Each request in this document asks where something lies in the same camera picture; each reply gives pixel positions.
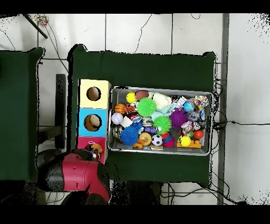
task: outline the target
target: round hole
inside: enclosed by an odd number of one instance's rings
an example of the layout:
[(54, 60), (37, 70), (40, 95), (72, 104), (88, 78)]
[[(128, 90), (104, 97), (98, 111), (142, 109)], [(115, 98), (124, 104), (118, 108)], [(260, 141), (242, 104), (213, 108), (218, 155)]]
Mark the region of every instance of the round hole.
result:
[(89, 114), (85, 117), (83, 125), (86, 130), (90, 132), (96, 132), (101, 127), (101, 118), (97, 114)]
[(98, 87), (90, 87), (86, 92), (86, 96), (91, 101), (97, 101), (101, 97), (101, 91)]

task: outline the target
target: soccer ball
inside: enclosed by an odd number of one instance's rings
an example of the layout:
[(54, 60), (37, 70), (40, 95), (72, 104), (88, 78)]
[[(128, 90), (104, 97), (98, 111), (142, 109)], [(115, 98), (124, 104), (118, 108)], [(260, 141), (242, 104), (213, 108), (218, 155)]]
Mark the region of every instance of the soccer ball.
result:
[(153, 135), (152, 136), (152, 143), (155, 146), (160, 146), (162, 145), (162, 137), (160, 135)]

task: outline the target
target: yellow box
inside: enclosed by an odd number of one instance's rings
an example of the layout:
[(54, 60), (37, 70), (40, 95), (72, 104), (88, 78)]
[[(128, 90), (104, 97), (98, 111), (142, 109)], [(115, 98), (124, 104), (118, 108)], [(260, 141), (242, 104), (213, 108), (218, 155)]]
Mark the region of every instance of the yellow box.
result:
[(80, 79), (78, 83), (81, 108), (108, 109), (111, 84), (106, 80)]

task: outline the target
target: orange ball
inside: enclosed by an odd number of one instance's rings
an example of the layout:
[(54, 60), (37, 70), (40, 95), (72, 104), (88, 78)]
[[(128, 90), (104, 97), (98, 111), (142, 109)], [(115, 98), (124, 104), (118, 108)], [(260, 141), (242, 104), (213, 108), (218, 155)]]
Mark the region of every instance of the orange ball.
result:
[(196, 139), (201, 139), (204, 136), (204, 132), (202, 130), (195, 130), (193, 137)]

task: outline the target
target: green table cover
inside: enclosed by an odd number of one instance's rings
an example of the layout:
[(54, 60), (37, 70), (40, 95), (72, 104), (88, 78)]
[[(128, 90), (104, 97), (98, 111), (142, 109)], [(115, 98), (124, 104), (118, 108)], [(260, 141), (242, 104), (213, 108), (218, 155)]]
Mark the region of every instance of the green table cover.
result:
[[(213, 92), (213, 52), (204, 55), (153, 55), (86, 52), (81, 44), (69, 52), (68, 141), (75, 147), (78, 79), (107, 80), (113, 86), (131, 86)], [(208, 186), (209, 155), (164, 155), (109, 152), (110, 179), (155, 182), (200, 182)]]
[(36, 68), (43, 52), (0, 51), (0, 180), (36, 180)]

